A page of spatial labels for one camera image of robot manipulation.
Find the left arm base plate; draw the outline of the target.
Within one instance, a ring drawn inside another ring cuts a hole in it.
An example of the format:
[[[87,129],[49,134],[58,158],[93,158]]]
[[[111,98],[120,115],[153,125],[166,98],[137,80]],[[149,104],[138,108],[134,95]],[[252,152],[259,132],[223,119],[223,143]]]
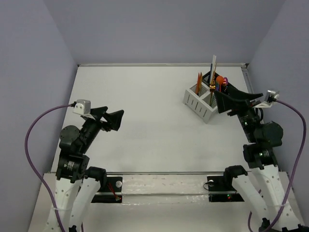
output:
[[[107,183],[95,194],[91,203],[122,203],[123,177],[108,175]]]

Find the gold chopstick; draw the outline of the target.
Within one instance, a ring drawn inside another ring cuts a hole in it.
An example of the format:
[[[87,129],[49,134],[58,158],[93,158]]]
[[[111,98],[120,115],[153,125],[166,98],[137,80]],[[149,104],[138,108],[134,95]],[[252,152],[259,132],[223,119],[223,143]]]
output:
[[[213,63],[213,66],[212,66],[212,73],[211,73],[211,81],[210,81],[210,86],[215,86],[215,72],[216,72],[216,66],[217,66],[217,63]]]

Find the gold metal fork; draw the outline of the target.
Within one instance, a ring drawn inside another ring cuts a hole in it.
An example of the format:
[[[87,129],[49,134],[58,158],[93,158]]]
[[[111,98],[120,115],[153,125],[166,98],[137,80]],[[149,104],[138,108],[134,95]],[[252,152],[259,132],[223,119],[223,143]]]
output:
[[[213,100],[213,93],[216,90],[216,86],[215,86],[215,77],[213,76],[210,82],[210,106],[212,106],[212,100]]]

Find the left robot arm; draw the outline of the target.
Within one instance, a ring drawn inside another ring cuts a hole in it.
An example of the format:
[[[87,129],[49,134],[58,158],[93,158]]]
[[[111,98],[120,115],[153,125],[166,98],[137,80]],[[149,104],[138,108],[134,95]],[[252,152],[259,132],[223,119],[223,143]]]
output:
[[[98,191],[106,188],[107,172],[99,167],[89,167],[87,150],[100,131],[117,131],[123,110],[108,113],[106,106],[91,108],[88,100],[77,100],[69,105],[84,124],[62,129],[59,139],[59,160],[56,169],[55,190],[52,191],[42,175],[30,162],[36,176],[41,180],[51,198],[51,208],[45,232],[82,232],[83,220]]]

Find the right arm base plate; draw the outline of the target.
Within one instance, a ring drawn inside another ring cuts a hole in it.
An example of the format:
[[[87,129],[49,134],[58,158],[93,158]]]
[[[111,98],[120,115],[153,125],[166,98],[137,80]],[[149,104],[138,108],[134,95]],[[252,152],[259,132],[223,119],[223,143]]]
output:
[[[225,182],[222,175],[207,176],[203,188],[208,191],[210,203],[244,202],[241,195]]]

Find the orange plastic spoon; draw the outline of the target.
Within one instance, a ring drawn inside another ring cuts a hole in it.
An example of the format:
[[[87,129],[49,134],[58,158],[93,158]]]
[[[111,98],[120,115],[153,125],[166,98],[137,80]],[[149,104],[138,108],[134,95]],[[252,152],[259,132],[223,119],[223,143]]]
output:
[[[215,82],[218,82],[218,83],[220,83],[220,84],[222,85],[223,82],[224,82],[224,78],[223,78],[222,76],[219,75],[219,76],[216,77]]]

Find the gold metal spoon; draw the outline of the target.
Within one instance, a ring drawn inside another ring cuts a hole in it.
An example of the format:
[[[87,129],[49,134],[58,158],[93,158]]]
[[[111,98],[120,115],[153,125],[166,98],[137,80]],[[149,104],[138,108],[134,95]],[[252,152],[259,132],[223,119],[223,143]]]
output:
[[[226,87],[228,85],[228,78],[224,77],[223,86]]]

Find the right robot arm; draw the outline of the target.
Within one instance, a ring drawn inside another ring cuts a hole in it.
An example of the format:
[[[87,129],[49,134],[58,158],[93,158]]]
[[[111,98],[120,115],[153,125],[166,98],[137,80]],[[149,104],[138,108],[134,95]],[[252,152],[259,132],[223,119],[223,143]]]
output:
[[[288,196],[296,169],[290,174],[289,184],[283,187],[280,169],[273,149],[282,145],[283,129],[276,122],[263,123],[263,108],[270,108],[279,100],[279,92],[269,90],[263,94],[250,94],[240,90],[233,93],[215,91],[218,112],[237,116],[248,140],[243,146],[244,159],[255,177],[259,190],[253,186],[247,171],[241,165],[227,167],[222,184],[235,189],[250,209],[250,216],[259,218],[261,232],[307,232],[291,207]]]

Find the gold metal knife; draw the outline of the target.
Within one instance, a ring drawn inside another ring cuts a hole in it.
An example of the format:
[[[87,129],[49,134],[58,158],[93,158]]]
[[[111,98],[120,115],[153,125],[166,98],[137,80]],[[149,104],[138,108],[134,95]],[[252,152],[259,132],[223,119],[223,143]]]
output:
[[[202,80],[203,80],[203,77],[202,77],[201,80],[200,80],[200,89],[199,89],[200,91],[201,91],[201,87],[202,87],[202,84],[201,84],[201,83],[202,83]]]

